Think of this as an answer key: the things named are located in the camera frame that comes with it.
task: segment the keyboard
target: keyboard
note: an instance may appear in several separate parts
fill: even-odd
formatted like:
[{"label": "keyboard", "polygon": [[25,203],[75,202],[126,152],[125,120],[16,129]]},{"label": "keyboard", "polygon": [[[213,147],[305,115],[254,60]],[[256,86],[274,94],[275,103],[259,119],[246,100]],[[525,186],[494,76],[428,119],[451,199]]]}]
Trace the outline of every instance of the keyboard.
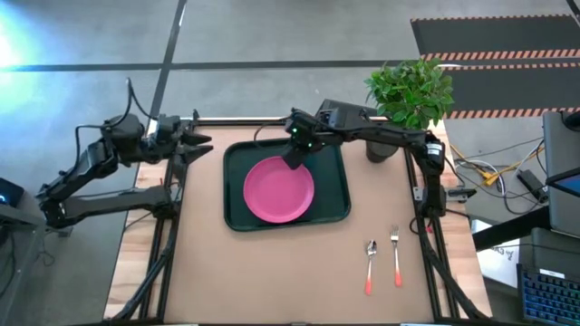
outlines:
[{"label": "keyboard", "polygon": [[524,320],[580,325],[580,277],[517,265]]}]

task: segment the green tray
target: green tray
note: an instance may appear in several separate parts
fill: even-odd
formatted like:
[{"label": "green tray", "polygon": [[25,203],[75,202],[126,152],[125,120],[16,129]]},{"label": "green tray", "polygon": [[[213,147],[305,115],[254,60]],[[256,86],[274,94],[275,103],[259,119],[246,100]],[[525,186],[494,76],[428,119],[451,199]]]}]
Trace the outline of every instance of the green tray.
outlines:
[{"label": "green tray", "polygon": [[314,180],[314,199],[296,220],[272,224],[259,219],[244,200],[244,181],[250,169],[264,158],[281,155],[288,139],[239,142],[224,154],[224,218],[235,231],[259,231],[278,227],[338,222],[351,211],[351,198],[339,147],[326,147],[308,156],[304,165]]}]

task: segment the wire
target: wire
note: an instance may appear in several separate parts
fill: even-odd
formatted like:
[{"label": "wire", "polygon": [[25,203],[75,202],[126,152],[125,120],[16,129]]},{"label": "wire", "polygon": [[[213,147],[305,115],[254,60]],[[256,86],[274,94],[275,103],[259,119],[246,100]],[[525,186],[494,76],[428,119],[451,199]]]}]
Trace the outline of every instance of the wire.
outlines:
[{"label": "wire", "polygon": [[453,174],[455,175],[455,177],[457,177],[457,179],[459,179],[459,181],[461,181],[461,187],[466,186],[465,185],[465,180],[459,176],[459,174],[455,170],[455,167],[453,166],[453,164],[451,163],[451,161],[447,157],[445,157],[445,161],[447,162],[447,164],[451,168],[451,172],[453,172]]},{"label": "wire", "polygon": [[10,253],[10,258],[8,258],[6,260],[6,263],[4,265],[4,267],[2,268],[2,272],[0,272],[0,275],[3,275],[7,266],[8,266],[8,262],[12,263],[12,268],[11,268],[11,273],[10,273],[10,277],[8,278],[8,283],[6,283],[6,285],[4,286],[4,288],[2,289],[2,291],[0,291],[0,299],[2,299],[2,297],[4,296],[4,294],[6,293],[6,291],[8,291],[8,288],[10,287],[10,284],[12,283],[12,280],[15,278],[15,274],[16,274],[16,252],[15,252],[15,234],[14,231],[10,232],[10,243],[12,246],[11,249],[11,253]]},{"label": "wire", "polygon": [[540,159],[540,156],[539,156],[539,152],[538,152],[538,150],[539,150],[539,147],[536,149],[536,159],[537,159],[537,164],[539,164],[539,165],[540,165],[540,167],[542,168],[542,171],[544,171],[544,173],[547,175],[547,171],[546,171],[546,169],[544,168],[544,165],[542,165],[542,160]]},{"label": "wire", "polygon": [[463,212],[460,212],[460,211],[456,211],[454,209],[445,208],[445,211],[446,212],[453,213],[453,214],[458,214],[458,215],[461,215],[461,216],[465,216],[467,218],[471,218],[471,216],[469,216],[467,213],[463,213]]},{"label": "wire", "polygon": [[75,141],[75,147],[76,147],[76,155],[74,157],[74,164],[72,165],[72,168],[69,170],[69,172],[66,173],[66,175],[64,175],[63,180],[66,181],[66,179],[68,177],[70,177],[75,171],[76,169],[79,167],[79,164],[81,163],[81,137],[79,136],[79,130],[81,128],[86,128],[86,129],[102,129],[102,128],[112,128],[112,127],[116,127],[119,124],[121,124],[125,118],[127,118],[127,116],[129,115],[129,111],[131,110],[131,104],[132,104],[132,94],[134,94],[133,90],[133,84],[131,82],[131,78],[127,78],[127,107],[125,108],[125,111],[123,112],[123,115],[117,119],[115,122],[110,123],[110,121],[106,121],[104,124],[102,124],[101,126],[99,125],[79,125],[76,126],[74,128],[74,141]]},{"label": "wire", "polygon": [[276,119],[276,120],[272,120],[272,121],[268,121],[268,122],[263,123],[260,127],[258,127],[256,129],[256,132],[254,132],[254,145],[257,148],[262,149],[263,147],[260,146],[260,144],[258,143],[257,134],[260,133],[260,131],[262,131],[263,128],[268,127],[268,126],[273,126],[277,122],[285,121],[285,120],[287,120],[289,118],[290,118],[290,116],[286,116],[286,117],[283,117],[283,118],[280,118],[280,119]]},{"label": "wire", "polygon": [[506,150],[509,150],[509,149],[516,148],[516,147],[518,147],[518,146],[522,146],[522,145],[529,144],[529,143],[531,143],[531,142],[534,142],[534,141],[540,140],[540,139],[542,139],[542,138],[543,138],[543,137],[538,137],[538,138],[536,138],[536,139],[531,139],[531,140],[528,140],[528,141],[524,141],[524,142],[518,143],[518,144],[516,144],[516,145],[512,145],[512,146],[510,146],[510,147],[506,147],[506,148],[504,148],[504,149],[498,149],[498,150],[494,150],[494,151],[491,151],[491,152],[488,152],[488,153],[483,153],[483,154],[478,154],[478,155],[471,155],[471,156],[465,157],[464,159],[468,159],[468,158],[480,158],[480,157],[482,157],[482,156],[487,156],[487,155],[491,155],[491,154],[496,154],[496,153],[499,153],[499,152],[502,152],[502,151],[506,151]]},{"label": "wire", "polygon": [[38,258],[40,258],[40,257],[43,258],[44,267],[50,267],[54,264],[54,262],[56,262],[56,258],[54,258],[54,256],[51,253],[49,253],[48,250],[46,250],[46,243],[44,242],[44,240],[46,239],[46,236],[49,235],[50,233],[51,233],[51,231],[44,234],[43,241],[42,241],[42,250],[40,252],[38,252],[38,255],[36,256],[36,260],[38,260]]},{"label": "wire", "polygon": [[102,193],[98,193],[98,194],[79,195],[79,196],[76,196],[76,197],[82,197],[82,198],[86,198],[86,197],[100,197],[100,196],[112,195],[112,194],[119,194],[119,193],[124,193],[124,192],[130,193],[133,190],[135,190],[134,187],[127,188],[127,189],[123,189],[123,190],[107,191],[107,192],[102,192]]},{"label": "wire", "polygon": [[[463,159],[463,162],[460,162],[459,165],[462,166],[463,163],[474,164],[472,162],[479,163],[479,164],[483,164],[485,167],[491,168],[491,170],[493,170],[494,172],[496,172],[496,173],[499,174],[499,171],[498,171],[498,169],[496,167],[494,167],[493,165],[489,164],[486,161],[482,161],[482,160],[479,160],[479,159],[473,159],[473,160]],[[499,174],[498,181],[499,181],[498,182],[499,192],[501,193],[502,196],[504,196],[506,194],[506,187],[505,187],[505,184],[504,184],[504,180],[503,180],[503,178],[501,177],[500,174]]]},{"label": "wire", "polygon": [[[461,173],[459,173],[459,172],[458,172],[458,174],[459,174],[460,176],[462,176],[464,179],[466,179],[467,181],[469,181],[470,183],[472,183],[472,184],[473,184],[475,187],[477,187],[477,188],[479,188],[479,189],[483,190],[483,192],[485,192],[486,194],[488,194],[488,195],[490,195],[490,196],[492,196],[492,197],[496,197],[496,198],[503,198],[503,196],[498,196],[498,195],[496,195],[496,194],[490,193],[490,192],[489,192],[487,189],[485,189],[484,187],[480,186],[480,185],[479,185],[477,182],[473,181],[472,179],[470,179],[470,178],[466,177],[464,174],[461,174]],[[507,197],[507,196],[506,196],[506,199],[514,199],[514,198],[520,198],[520,197],[523,197],[523,196],[529,195],[529,194],[531,194],[533,191],[539,190],[539,189],[541,189],[541,188],[543,188],[543,187],[545,187],[545,186],[546,186],[546,185],[543,185],[542,187],[539,187],[539,188],[537,188],[537,189],[534,189],[534,190],[532,190],[532,191],[528,191],[528,192],[526,192],[526,193],[523,193],[523,194],[515,194],[515,196],[512,196],[512,197]]]},{"label": "wire", "polygon": [[135,223],[143,220],[143,218],[150,216],[151,214],[153,214],[153,212],[149,212],[147,214],[145,214],[144,216],[139,217],[138,219],[134,220],[133,222],[127,224],[124,228],[123,228],[123,232],[127,231],[128,228],[130,228],[132,225],[134,225]]},{"label": "wire", "polygon": [[[178,184],[179,184],[179,182],[173,182],[169,186],[171,187],[171,186],[178,185]],[[181,189],[182,189],[182,187],[179,187],[178,188],[178,191],[175,193],[175,198],[173,199],[173,202],[174,203],[177,203],[178,202],[178,198],[179,198],[179,194],[181,193]],[[149,212],[149,213],[145,214],[144,216],[141,216],[138,219],[136,219],[136,220],[132,221],[131,223],[127,224],[125,227],[123,227],[123,233],[125,231],[127,231],[127,229],[130,228],[132,225],[134,225],[134,224],[142,221],[145,217],[150,216],[151,214],[153,214],[153,212]]]},{"label": "wire", "polygon": [[149,113],[147,113],[147,111],[145,111],[143,109],[143,107],[141,107],[141,104],[139,103],[139,100],[137,100],[137,95],[135,94],[135,90],[133,89],[132,85],[130,87],[130,96],[133,98],[133,100],[135,101],[135,104],[137,105],[137,108],[139,109],[139,111],[141,111],[141,113],[143,113],[143,115],[151,120],[157,121],[158,117],[153,117],[151,116]]},{"label": "wire", "polygon": [[[542,139],[542,141],[540,141],[539,144],[537,144],[537,146],[535,146],[532,150],[530,150],[529,153],[527,153],[527,155],[524,157],[524,159],[522,159],[519,163],[519,165],[517,166],[516,170],[514,171],[514,173],[511,175],[511,179],[509,180],[509,184],[506,185],[506,190],[508,190],[508,187],[511,186],[515,181],[516,181],[516,176],[517,176],[517,172],[519,172],[519,170],[524,166],[524,163],[527,161],[527,159],[532,156],[532,154],[537,153],[540,149],[540,146],[542,146],[542,143],[544,143],[544,140]],[[513,209],[511,209],[511,207],[509,207],[509,203],[508,203],[508,199],[506,198],[506,194],[504,194],[504,206],[506,207],[506,210],[513,214],[513,215],[524,215],[527,214],[529,212],[531,212],[532,210],[534,210],[534,208],[536,208],[539,205],[539,203],[535,203],[531,208],[529,208],[528,210],[524,211],[524,212],[517,212]]]}]

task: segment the plate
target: plate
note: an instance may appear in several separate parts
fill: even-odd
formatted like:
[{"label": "plate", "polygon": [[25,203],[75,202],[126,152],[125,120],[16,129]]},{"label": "plate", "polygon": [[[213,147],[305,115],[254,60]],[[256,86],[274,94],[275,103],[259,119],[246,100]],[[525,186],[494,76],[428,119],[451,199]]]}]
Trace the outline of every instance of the plate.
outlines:
[{"label": "plate", "polygon": [[250,170],[244,181],[244,200],[260,219],[287,223],[300,217],[312,204],[314,181],[301,165],[290,169],[282,157],[266,158]]}]

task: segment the potted plant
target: potted plant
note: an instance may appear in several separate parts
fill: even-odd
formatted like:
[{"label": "potted plant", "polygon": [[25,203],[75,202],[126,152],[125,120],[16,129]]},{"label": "potted plant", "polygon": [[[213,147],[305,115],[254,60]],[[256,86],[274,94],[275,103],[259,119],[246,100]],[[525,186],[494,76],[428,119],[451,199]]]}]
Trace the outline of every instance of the potted plant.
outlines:
[{"label": "potted plant", "polygon": [[[405,129],[426,129],[435,126],[450,112],[451,76],[442,75],[440,60],[402,62],[397,67],[382,66],[364,81],[370,89],[366,100],[376,101],[377,113],[390,125]],[[383,162],[397,147],[366,142],[366,155],[371,162]]]}]

